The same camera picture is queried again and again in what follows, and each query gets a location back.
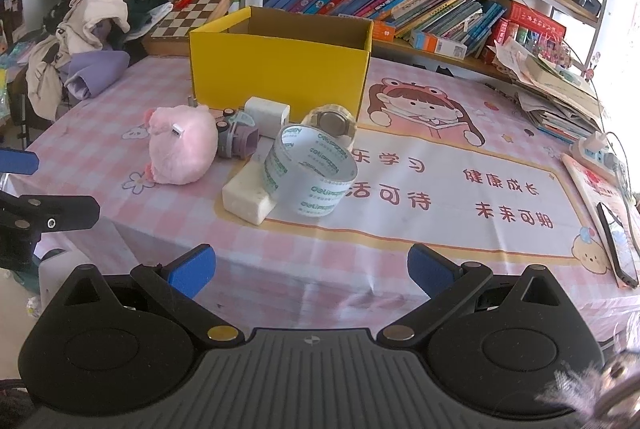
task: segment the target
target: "yellow box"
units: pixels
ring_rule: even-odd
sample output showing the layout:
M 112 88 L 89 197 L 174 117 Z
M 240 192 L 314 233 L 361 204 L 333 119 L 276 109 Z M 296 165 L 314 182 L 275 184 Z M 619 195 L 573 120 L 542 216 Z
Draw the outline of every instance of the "yellow box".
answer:
M 357 117 L 371 35 L 363 19 L 245 7 L 190 32 L 193 92 L 217 109 L 253 96 L 284 102 L 296 122 L 323 104 Z

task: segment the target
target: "chessboard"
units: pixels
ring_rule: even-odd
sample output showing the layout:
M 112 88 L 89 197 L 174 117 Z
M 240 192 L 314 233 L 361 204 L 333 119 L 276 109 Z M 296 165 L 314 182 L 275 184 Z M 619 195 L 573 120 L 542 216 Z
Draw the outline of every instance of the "chessboard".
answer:
M 224 16 L 233 0 L 193 0 L 182 10 L 172 10 L 151 33 L 152 39 L 188 38 L 189 31 Z

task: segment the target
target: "beige clothing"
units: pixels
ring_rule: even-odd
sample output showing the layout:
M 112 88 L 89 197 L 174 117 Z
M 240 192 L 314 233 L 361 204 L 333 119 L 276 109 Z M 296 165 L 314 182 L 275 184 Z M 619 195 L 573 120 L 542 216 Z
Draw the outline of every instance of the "beige clothing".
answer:
M 92 30 L 103 19 L 113 19 L 123 32 L 129 31 L 127 4 L 123 0 L 71 0 L 56 37 L 69 54 L 101 50 L 102 43 Z
M 55 36 L 49 36 L 33 47 L 26 74 L 28 96 L 33 111 L 47 120 L 56 120 L 56 110 L 62 100 L 62 83 L 58 68 L 71 59 L 61 48 L 52 64 L 43 61 L 49 49 L 57 43 L 58 39 Z

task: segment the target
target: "pile of clothes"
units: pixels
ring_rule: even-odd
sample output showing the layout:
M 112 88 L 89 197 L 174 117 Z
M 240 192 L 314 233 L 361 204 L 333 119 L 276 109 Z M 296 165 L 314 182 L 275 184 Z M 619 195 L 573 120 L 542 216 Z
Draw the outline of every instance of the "pile of clothes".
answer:
M 44 18 L 50 34 L 30 53 L 26 73 L 34 112 L 56 120 L 69 99 L 94 98 L 130 62 L 125 43 L 146 34 L 172 9 L 168 0 L 63 0 Z

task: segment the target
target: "gray ribbed plate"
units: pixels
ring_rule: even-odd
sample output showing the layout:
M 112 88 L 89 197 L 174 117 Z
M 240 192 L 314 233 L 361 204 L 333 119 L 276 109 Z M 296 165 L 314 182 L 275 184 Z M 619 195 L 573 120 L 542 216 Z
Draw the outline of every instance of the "gray ribbed plate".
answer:
M 446 396 L 410 351 L 369 331 L 257 330 L 209 351 L 171 396 L 129 414 L 79 417 L 39 409 L 24 429 L 578 429 L 572 415 L 500 420 Z

